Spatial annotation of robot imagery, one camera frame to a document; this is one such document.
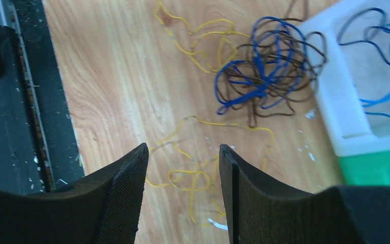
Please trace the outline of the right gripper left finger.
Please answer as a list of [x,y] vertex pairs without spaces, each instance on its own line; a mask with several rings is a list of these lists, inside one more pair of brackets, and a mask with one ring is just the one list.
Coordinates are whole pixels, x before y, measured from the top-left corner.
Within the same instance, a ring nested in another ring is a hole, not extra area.
[[141,143],[50,193],[0,190],[0,243],[134,243],[148,159]]

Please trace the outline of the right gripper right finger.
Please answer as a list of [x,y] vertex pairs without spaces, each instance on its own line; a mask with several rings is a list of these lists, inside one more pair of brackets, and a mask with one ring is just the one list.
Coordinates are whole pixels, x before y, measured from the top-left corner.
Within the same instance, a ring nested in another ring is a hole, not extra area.
[[231,243],[390,243],[390,187],[333,186],[312,194],[219,151]]

